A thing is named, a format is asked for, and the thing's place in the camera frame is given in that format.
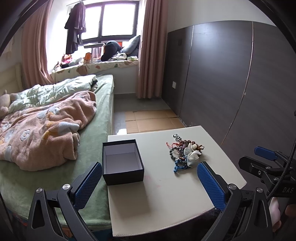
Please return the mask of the right hand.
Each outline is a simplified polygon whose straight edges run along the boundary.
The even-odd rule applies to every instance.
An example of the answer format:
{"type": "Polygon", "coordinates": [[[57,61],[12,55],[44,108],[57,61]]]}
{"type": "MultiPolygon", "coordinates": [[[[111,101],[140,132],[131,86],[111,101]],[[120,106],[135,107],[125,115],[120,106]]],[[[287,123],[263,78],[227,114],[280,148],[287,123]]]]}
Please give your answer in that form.
{"type": "MultiPolygon", "coordinates": [[[[273,232],[276,232],[281,226],[280,209],[279,209],[278,198],[273,197],[271,199],[271,202],[270,202],[270,205],[269,205],[269,212],[270,212],[270,216],[271,216],[273,232]]],[[[295,216],[296,216],[296,206],[295,206],[295,204],[288,205],[286,207],[286,209],[285,209],[285,214],[288,217],[295,218],[295,216]]]]}

